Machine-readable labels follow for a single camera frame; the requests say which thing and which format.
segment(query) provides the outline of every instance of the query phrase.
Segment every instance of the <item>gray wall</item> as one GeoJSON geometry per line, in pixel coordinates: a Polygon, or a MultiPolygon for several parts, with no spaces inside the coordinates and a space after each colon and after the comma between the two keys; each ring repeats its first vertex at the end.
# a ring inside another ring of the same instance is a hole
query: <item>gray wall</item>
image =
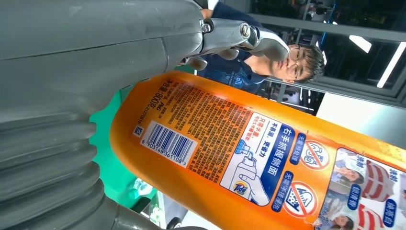
{"type": "Polygon", "coordinates": [[[406,110],[326,93],[317,117],[406,149],[406,110]]]}

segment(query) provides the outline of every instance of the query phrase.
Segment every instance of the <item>tide logo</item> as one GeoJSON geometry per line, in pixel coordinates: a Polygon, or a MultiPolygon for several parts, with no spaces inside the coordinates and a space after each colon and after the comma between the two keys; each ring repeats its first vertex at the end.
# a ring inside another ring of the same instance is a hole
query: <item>tide logo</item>
{"type": "Polygon", "coordinates": [[[234,185],[234,192],[237,193],[238,195],[242,196],[244,195],[248,190],[247,184],[243,181],[238,181],[234,185]]]}

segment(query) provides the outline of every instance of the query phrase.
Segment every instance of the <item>gray robotic arm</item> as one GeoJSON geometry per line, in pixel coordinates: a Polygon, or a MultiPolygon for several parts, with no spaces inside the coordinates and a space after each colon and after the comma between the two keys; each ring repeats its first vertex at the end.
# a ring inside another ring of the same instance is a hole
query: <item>gray robotic arm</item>
{"type": "Polygon", "coordinates": [[[2,0],[0,30],[0,230],[160,229],[104,195],[89,116],[184,58],[270,54],[266,32],[183,0],[2,0]]]}

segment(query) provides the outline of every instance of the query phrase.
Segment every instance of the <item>barcode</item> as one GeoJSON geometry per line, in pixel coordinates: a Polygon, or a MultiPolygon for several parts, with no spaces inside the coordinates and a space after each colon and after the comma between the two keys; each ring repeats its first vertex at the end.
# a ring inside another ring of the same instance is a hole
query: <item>barcode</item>
{"type": "Polygon", "coordinates": [[[151,121],[141,139],[141,145],[186,168],[197,142],[155,121],[151,121]]]}

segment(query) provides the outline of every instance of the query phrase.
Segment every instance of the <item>tide detergent bottle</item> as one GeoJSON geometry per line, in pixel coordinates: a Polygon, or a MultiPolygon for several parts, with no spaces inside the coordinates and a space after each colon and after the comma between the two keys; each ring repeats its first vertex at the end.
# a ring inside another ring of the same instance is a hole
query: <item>tide detergent bottle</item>
{"type": "Polygon", "coordinates": [[[224,230],[403,230],[406,151],[183,72],[115,116],[135,175],[224,230]]]}

